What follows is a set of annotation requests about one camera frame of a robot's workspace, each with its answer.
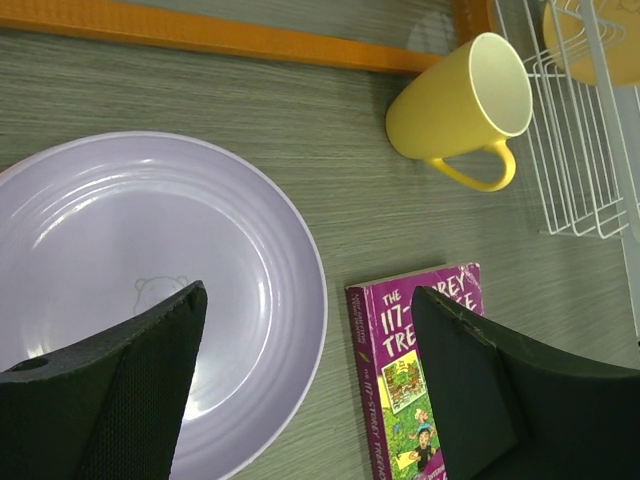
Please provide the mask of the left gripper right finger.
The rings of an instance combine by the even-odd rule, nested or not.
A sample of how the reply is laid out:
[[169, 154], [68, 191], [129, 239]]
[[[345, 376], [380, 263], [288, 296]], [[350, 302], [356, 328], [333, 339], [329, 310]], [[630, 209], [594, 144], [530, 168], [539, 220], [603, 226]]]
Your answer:
[[411, 310], [448, 478], [638, 478], [638, 370], [557, 349], [429, 287]]

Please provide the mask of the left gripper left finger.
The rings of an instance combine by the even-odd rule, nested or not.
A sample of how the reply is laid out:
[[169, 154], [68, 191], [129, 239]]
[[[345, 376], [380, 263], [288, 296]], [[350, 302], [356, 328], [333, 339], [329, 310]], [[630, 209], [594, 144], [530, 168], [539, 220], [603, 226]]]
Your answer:
[[203, 335], [195, 281], [1, 374], [4, 479], [166, 479]]

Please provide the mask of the purple plate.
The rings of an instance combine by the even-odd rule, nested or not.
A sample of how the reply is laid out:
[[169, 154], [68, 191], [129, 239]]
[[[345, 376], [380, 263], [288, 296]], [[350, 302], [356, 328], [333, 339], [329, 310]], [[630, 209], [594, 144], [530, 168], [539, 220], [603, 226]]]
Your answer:
[[3, 367], [194, 281], [208, 309], [171, 475], [227, 479], [286, 427], [322, 354], [327, 287], [298, 210], [237, 155], [169, 133], [85, 137], [3, 172]]

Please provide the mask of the white wire dish rack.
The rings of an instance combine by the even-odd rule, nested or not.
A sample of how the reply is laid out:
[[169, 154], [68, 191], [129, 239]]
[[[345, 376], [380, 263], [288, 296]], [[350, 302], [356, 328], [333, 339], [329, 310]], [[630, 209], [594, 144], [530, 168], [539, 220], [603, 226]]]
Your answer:
[[543, 232], [618, 239], [639, 311], [639, 4], [490, 1], [534, 95], [526, 133]]

